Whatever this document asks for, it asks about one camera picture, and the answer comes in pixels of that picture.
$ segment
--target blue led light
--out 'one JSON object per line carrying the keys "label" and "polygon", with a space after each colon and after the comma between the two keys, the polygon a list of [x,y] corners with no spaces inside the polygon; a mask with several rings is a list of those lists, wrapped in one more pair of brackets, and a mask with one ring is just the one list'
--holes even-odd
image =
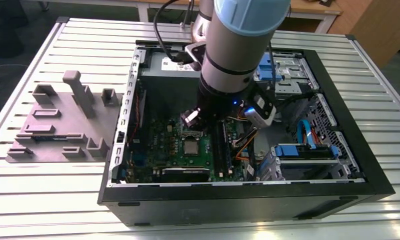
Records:
{"label": "blue led light", "polygon": [[254,107],[250,107],[247,110],[246,110],[246,112],[245,113],[251,113],[251,112],[254,112],[255,111],[255,108]]}

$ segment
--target sticker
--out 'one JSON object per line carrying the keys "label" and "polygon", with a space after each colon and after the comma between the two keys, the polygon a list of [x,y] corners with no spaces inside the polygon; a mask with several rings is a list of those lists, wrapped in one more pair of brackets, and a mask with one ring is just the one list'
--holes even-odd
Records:
{"label": "sticker", "polygon": [[259,97],[259,99],[258,99],[258,101],[257,101],[257,104],[258,104],[258,106],[261,107],[261,109],[265,108],[266,101],[265,101],[265,99],[263,99],[262,97]]}
{"label": "sticker", "polygon": [[341,11],[325,11],[326,14],[342,14]]}
{"label": "sticker", "polygon": [[251,164],[247,165],[247,171],[254,176],[255,170],[254,170],[254,167],[251,166]]}
{"label": "sticker", "polygon": [[181,65],[177,62],[173,62],[169,57],[162,59],[162,70],[163,71],[195,71],[190,64]]}
{"label": "sticker", "polygon": [[290,74],[290,70],[287,69],[279,69],[281,74]]}

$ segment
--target aluminum table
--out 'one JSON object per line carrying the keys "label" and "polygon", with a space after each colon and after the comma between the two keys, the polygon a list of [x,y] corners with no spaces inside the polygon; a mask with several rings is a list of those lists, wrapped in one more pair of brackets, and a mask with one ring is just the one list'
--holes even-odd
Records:
{"label": "aluminum table", "polygon": [[[159,24],[166,41],[187,42],[177,24]],[[32,109],[32,91],[70,92],[66,70],[91,91],[125,91],[137,40],[155,40],[151,23],[60,18],[0,113],[0,237],[114,239],[400,239],[400,97],[355,40],[278,31],[275,48],[319,54],[397,194],[319,220],[126,227],[98,194],[105,163],[8,163],[7,151]]]}

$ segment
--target desk leg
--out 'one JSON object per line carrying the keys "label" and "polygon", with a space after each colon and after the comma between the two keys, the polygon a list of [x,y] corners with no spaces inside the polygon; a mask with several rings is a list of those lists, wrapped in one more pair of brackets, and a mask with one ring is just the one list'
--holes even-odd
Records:
{"label": "desk leg", "polygon": [[137,4],[137,7],[138,7],[138,14],[139,14],[139,21],[149,23],[150,22],[150,19],[149,19],[149,8],[150,8],[149,3],[139,2]]}
{"label": "desk leg", "polygon": [[327,15],[325,19],[321,21],[321,24],[315,30],[317,34],[326,34],[333,26],[333,23],[337,19],[337,15]]}

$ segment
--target blue latch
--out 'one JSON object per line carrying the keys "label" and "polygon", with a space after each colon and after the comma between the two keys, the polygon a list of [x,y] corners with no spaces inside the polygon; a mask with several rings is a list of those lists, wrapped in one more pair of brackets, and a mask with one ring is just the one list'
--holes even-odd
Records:
{"label": "blue latch", "polygon": [[331,146],[331,152],[334,154],[334,158],[337,159],[341,156],[341,151],[339,151],[339,147],[333,145]]}
{"label": "blue latch", "polygon": [[275,155],[277,155],[278,157],[281,157],[281,156],[283,155],[282,146],[277,146],[277,147],[274,148],[274,150],[275,150]]}
{"label": "blue latch", "polygon": [[285,156],[299,156],[299,150],[295,145],[281,145]]}
{"label": "blue latch", "polygon": [[[274,75],[273,75],[273,64],[271,64],[271,59],[270,59],[270,54],[266,53],[262,56],[259,66],[258,66],[258,72],[259,72],[259,80],[262,81],[270,81],[274,80]],[[275,71],[275,80],[279,82],[282,81],[283,77],[279,73],[279,71]]]}

